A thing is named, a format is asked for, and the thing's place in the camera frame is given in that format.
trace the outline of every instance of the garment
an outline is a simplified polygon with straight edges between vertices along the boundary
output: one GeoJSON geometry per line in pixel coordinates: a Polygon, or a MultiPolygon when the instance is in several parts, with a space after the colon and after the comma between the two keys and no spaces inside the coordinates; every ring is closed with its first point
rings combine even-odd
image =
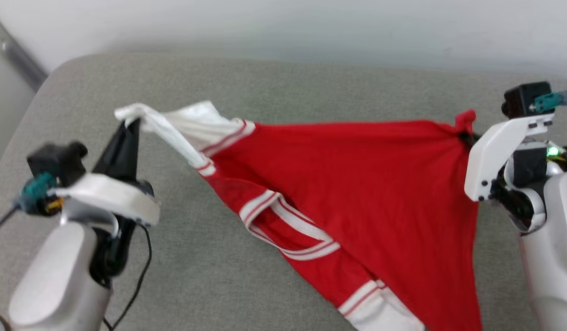
{"type": "Polygon", "coordinates": [[[464,193],[469,151],[458,138],[471,133],[473,111],[455,127],[267,126],[224,119],[209,102],[164,115],[136,104],[116,116],[142,117],[355,328],[481,329],[477,203],[464,193]]]}

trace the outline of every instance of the green led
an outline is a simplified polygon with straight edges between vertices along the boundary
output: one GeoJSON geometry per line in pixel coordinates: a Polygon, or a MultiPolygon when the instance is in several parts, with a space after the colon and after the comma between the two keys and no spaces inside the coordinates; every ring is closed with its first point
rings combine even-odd
{"type": "Polygon", "coordinates": [[[559,155],[559,149],[557,147],[550,147],[547,149],[547,156],[559,155]]]}

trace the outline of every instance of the white wall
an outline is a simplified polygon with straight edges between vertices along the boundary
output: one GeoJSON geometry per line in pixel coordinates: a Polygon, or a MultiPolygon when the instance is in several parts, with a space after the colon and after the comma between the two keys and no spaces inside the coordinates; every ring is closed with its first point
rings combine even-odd
{"type": "Polygon", "coordinates": [[[0,53],[0,160],[34,91],[0,53]]]}
{"type": "Polygon", "coordinates": [[[103,51],[567,76],[567,0],[0,0],[48,71],[103,51]]]}

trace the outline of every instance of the red fabric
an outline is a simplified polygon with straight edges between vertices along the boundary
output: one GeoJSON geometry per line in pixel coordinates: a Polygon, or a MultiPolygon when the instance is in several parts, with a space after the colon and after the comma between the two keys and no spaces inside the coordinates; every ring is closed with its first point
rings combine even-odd
{"type": "Polygon", "coordinates": [[[212,156],[218,171],[206,180],[236,212],[248,201],[236,196],[282,193],[429,329],[480,330],[477,203],[464,193],[469,151],[458,138],[474,119],[257,124],[212,156]]]}

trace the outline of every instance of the gray fabric surface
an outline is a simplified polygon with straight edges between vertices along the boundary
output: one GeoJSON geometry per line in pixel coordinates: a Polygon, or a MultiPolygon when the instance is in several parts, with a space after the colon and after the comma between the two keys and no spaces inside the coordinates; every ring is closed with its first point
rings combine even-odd
{"type": "MultiPolygon", "coordinates": [[[[115,130],[113,110],[147,103],[171,111],[212,100],[222,115],[267,123],[433,119],[476,109],[477,131],[504,120],[504,91],[549,77],[431,73],[402,69],[188,59],[176,54],[94,55],[57,69],[42,86],[0,164],[0,214],[30,176],[26,155],[46,141],[83,141],[92,165],[115,130]]],[[[552,80],[558,90],[567,82],[552,80]]],[[[567,143],[567,109],[550,138],[567,143]]],[[[153,262],[120,330],[348,331],[351,325],[254,239],[212,189],[167,144],[141,139],[139,172],[162,201],[151,230],[153,262]]],[[[15,216],[0,231],[0,312],[56,219],[15,216]]],[[[115,282],[115,320],[143,266],[144,234],[115,282]]],[[[535,330],[517,234],[505,213],[481,205],[475,248],[486,330],[535,330]]]]}

